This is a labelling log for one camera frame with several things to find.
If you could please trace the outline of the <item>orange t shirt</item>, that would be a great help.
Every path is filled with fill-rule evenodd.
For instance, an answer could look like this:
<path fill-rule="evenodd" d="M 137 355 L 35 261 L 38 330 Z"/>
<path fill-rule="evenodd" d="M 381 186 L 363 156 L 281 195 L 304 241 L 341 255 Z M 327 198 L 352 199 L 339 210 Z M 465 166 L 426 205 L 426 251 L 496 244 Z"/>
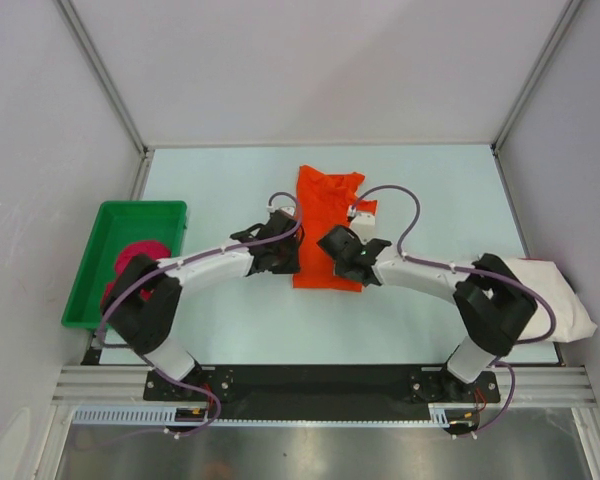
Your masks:
<path fill-rule="evenodd" d="M 358 199 L 365 176 L 358 172 L 325 174 L 302 165 L 296 183 L 296 198 L 303 211 L 304 240 L 299 248 L 300 272 L 293 275 L 295 289 L 331 289 L 361 293 L 363 286 L 334 274 L 330 257 L 318 241 L 336 225 L 349 225 L 347 211 Z"/>

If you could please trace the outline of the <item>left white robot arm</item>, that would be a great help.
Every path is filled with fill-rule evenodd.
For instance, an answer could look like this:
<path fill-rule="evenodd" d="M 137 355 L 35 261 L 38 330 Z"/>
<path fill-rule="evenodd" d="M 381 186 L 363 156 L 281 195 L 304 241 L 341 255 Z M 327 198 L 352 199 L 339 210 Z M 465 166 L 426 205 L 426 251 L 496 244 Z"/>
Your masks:
<path fill-rule="evenodd" d="M 216 249 L 158 260 L 137 254 L 105 295 L 102 322 L 125 347 L 166 376 L 171 393 L 190 399 L 200 390 L 201 366 L 172 333 L 180 300 L 228 280 L 295 274 L 303 239 L 296 209 L 271 207 L 266 223 L 232 234 Z"/>

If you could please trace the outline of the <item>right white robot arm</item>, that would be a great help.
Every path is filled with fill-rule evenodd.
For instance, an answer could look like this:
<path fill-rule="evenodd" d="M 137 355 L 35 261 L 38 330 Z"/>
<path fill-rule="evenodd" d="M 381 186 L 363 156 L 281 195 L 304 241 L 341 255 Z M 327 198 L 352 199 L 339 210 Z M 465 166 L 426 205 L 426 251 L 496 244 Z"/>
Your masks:
<path fill-rule="evenodd" d="M 467 336 L 443 366 L 441 388 L 453 401 L 477 389 L 480 374 L 507 356 L 538 309 L 538 296 L 498 256 L 485 254 L 470 266 L 409 259 L 388 240 L 367 242 L 338 225 L 318 241 L 334 274 L 364 287 L 393 286 L 428 294 L 454 305 Z"/>

